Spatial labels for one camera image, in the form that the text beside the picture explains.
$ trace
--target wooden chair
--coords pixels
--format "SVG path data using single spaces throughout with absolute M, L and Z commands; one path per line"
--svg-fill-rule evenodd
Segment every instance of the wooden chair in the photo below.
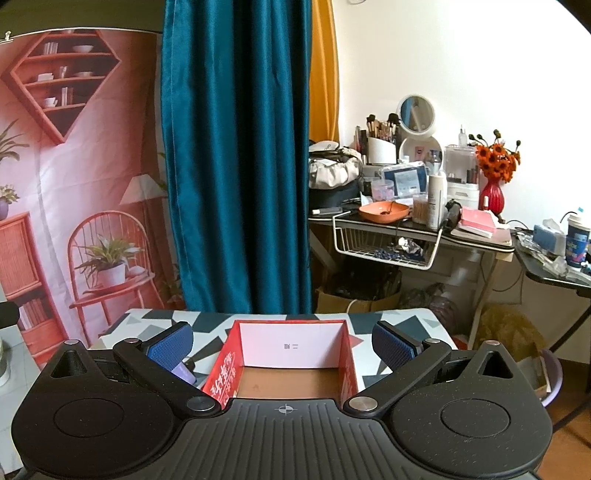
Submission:
M 84 247 L 97 245 L 99 236 L 105 238 L 123 238 L 130 243 L 140 247 L 142 251 L 136 254 L 134 259 L 129 260 L 129 267 L 139 266 L 145 268 L 146 274 L 137 282 L 120 290 L 109 293 L 94 292 L 88 293 L 88 290 L 96 289 L 98 286 L 96 273 L 88 271 L 82 273 L 76 267 L 89 259 L 88 253 Z M 70 305 L 71 309 L 76 309 L 80 322 L 86 336 L 86 341 L 91 345 L 88 332 L 86 330 L 86 321 L 83 308 L 89 305 L 100 303 L 108 325 L 113 323 L 113 318 L 109 314 L 105 302 L 128 293 L 133 293 L 139 301 L 141 308 L 145 308 L 144 299 L 141 294 L 141 288 L 146 286 L 151 288 L 158 299 L 157 308 L 164 308 L 164 304 L 156 285 L 154 284 L 154 273 L 151 269 L 150 256 L 148 255 L 148 236 L 142 224 L 138 219 L 125 212 L 109 210 L 106 212 L 95 213 L 80 223 L 72 233 L 68 241 L 68 266 L 70 270 L 70 279 L 72 281 L 72 292 L 74 294 L 74 303 Z

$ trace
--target yellow plastic bag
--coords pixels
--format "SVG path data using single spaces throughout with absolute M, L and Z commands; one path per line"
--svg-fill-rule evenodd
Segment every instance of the yellow plastic bag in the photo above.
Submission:
M 487 305 L 480 317 L 474 349 L 484 340 L 498 340 L 516 362 L 546 347 L 544 337 L 528 318 L 509 305 Z

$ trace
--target crosshair symbol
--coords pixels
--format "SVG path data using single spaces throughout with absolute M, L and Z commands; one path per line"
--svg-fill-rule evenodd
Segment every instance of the crosshair symbol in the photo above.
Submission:
M 293 412 L 294 410 L 297 410 L 297 408 L 293 408 L 290 407 L 287 403 L 279 408 L 276 408 L 276 410 L 279 410 L 279 412 L 283 413 L 283 415 L 287 415 L 288 413 Z

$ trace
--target blue gripper pad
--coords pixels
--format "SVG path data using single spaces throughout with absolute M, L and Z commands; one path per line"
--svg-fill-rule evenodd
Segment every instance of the blue gripper pad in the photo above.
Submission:
M 146 356 L 169 372 L 193 348 L 193 330 L 187 322 L 178 322 L 142 344 Z
M 410 362 L 423 351 L 420 342 L 383 321 L 375 324 L 371 343 L 374 352 L 392 371 Z

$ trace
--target diamond-shaped shelf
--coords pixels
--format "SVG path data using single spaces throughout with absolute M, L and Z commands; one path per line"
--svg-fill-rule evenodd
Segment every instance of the diamond-shaped shelf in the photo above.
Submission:
M 49 32 L 17 56 L 2 80 L 45 133 L 60 144 L 119 62 L 97 30 Z

